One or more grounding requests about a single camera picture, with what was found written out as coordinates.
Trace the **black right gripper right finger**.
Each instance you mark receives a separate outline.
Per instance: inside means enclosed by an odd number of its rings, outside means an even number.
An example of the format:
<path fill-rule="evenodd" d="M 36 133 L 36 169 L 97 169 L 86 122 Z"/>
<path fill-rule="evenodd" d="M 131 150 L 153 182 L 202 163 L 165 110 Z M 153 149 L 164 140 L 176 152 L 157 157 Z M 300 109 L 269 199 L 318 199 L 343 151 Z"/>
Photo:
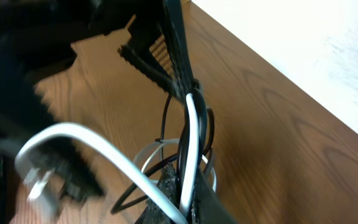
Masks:
<path fill-rule="evenodd" d="M 191 205 L 191 223 L 237 223 L 235 219 L 233 219 L 233 217 L 229 214 L 229 212 L 223 207 L 200 169 L 196 171 L 194 197 Z"/>

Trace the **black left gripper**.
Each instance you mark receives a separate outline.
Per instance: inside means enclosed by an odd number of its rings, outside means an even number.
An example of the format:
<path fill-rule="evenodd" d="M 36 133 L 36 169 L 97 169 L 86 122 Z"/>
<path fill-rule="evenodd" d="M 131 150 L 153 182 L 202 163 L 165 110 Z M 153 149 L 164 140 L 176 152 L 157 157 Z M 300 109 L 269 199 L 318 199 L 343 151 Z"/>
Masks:
<path fill-rule="evenodd" d="M 71 44 L 125 28 L 132 16 L 153 19 L 158 1 L 0 1 L 0 73 L 46 78 L 70 68 Z M 175 82 L 144 62 L 129 46 L 120 56 L 179 102 L 194 87 L 180 0 L 163 0 L 162 30 Z"/>

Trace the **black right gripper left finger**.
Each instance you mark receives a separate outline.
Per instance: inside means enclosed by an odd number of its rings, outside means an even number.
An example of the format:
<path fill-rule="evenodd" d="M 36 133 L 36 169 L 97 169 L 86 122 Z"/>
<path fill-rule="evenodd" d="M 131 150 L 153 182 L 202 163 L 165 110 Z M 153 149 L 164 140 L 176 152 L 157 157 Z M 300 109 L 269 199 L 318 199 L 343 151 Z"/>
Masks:
<path fill-rule="evenodd" d="M 147 190 L 146 193 L 150 198 L 135 224 L 182 223 L 182 213 L 178 209 L 177 175 L 171 164 L 163 168 L 153 192 Z"/>

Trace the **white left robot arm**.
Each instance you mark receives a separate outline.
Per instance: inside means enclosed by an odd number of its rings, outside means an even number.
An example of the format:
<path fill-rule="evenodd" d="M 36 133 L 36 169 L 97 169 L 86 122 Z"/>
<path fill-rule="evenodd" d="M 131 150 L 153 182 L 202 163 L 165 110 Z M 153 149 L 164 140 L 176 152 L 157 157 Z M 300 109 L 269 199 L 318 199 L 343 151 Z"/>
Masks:
<path fill-rule="evenodd" d="M 0 137 L 55 124 L 34 85 L 70 68 L 71 45 L 128 29 L 120 56 L 178 101 L 194 88 L 180 1 L 0 1 Z"/>

